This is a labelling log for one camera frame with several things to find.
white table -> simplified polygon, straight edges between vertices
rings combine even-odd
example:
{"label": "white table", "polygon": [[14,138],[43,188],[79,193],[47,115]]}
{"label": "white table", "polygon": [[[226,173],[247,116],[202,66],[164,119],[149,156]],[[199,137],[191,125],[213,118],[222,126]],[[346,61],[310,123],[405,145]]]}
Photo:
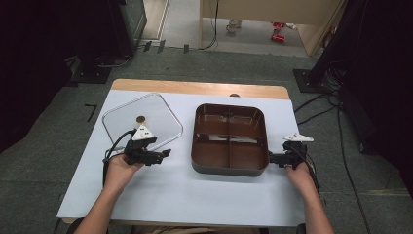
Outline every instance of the white table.
{"label": "white table", "polygon": [[[149,93],[113,89],[109,92],[57,217],[71,222],[85,216],[102,188],[102,159],[111,147],[102,115]],[[301,197],[284,169],[277,165],[270,164],[258,177],[199,174],[191,165],[194,115],[199,105],[218,103],[261,109],[269,149],[277,153],[282,152],[282,137],[298,133],[289,99],[159,94],[182,123],[183,134],[156,150],[172,149],[161,165],[144,167],[135,174],[116,203],[113,222],[256,227],[296,226],[304,222]]]}

person's right hand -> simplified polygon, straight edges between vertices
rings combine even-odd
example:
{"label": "person's right hand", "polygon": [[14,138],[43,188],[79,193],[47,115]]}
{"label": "person's right hand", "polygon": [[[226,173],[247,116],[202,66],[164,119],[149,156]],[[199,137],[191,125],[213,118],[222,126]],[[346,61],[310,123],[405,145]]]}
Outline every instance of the person's right hand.
{"label": "person's right hand", "polygon": [[287,166],[285,167],[285,171],[289,180],[300,191],[302,196],[313,192],[317,193],[307,164],[303,162],[299,164],[295,170]]}

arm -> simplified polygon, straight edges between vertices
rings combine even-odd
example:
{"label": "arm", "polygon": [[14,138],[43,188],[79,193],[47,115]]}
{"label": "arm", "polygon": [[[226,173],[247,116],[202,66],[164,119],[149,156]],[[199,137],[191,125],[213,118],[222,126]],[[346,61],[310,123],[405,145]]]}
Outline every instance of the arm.
{"label": "arm", "polygon": [[114,156],[109,163],[106,181],[91,210],[76,230],[79,233],[106,233],[110,216],[125,186],[143,164],[128,165],[125,154]]}
{"label": "arm", "polygon": [[306,232],[313,233],[334,233],[327,215],[322,207],[319,194],[310,176],[309,169],[305,163],[301,163],[293,170],[285,167],[289,179],[299,190],[304,200],[306,217]]}

hand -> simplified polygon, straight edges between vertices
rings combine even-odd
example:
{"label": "hand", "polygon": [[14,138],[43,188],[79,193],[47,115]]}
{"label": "hand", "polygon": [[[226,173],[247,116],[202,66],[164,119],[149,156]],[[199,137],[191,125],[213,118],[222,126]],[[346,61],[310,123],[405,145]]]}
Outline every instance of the hand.
{"label": "hand", "polygon": [[120,154],[110,159],[103,191],[119,196],[131,181],[134,173],[143,167],[143,164],[128,165],[125,161],[126,157],[125,154]]}
{"label": "hand", "polygon": [[300,191],[301,195],[309,195],[309,193],[317,193],[316,186],[310,175],[309,168],[306,163],[301,163],[295,170],[291,167],[285,167],[289,180]]}

brown plastic container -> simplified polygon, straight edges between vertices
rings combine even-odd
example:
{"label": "brown plastic container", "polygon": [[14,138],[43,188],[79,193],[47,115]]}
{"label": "brown plastic container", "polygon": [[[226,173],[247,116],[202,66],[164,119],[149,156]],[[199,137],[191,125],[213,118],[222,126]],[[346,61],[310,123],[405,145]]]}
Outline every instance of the brown plastic container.
{"label": "brown plastic container", "polygon": [[248,106],[200,105],[191,157],[202,174],[260,176],[269,164],[264,114]]}

